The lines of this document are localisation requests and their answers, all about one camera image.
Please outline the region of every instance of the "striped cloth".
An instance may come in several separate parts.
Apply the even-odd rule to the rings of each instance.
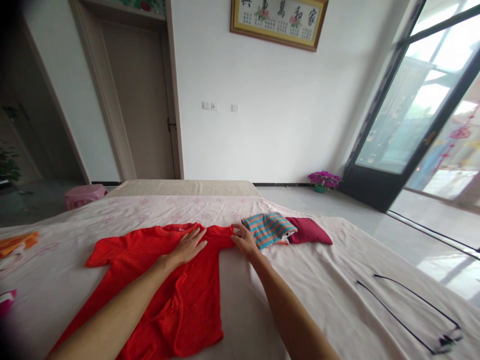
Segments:
[[[241,223],[250,230],[256,245],[264,249],[297,232],[297,228],[279,212],[260,213],[244,218]]]

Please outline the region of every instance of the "picture frame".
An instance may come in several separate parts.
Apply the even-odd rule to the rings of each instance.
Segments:
[[[329,0],[231,0],[230,32],[316,52]]]

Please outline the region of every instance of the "glass door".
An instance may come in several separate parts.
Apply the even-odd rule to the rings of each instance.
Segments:
[[[480,71],[479,4],[419,4],[360,132],[342,192],[389,209]]]
[[[405,189],[478,212],[479,174],[480,75],[415,168]]]

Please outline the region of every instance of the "tile floor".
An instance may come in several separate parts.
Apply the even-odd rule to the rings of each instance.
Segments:
[[[62,179],[43,179],[20,186],[33,194],[19,194],[12,188],[0,190],[0,228],[33,224],[66,211],[65,193],[85,185]]]
[[[408,190],[398,195],[390,210],[475,249],[480,248],[480,214]]]
[[[308,214],[342,217],[480,308],[480,261],[336,192],[310,187],[258,187],[276,204]]]

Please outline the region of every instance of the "wooden door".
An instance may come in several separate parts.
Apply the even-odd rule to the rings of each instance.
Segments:
[[[160,35],[101,22],[111,73],[138,179],[174,179]]]

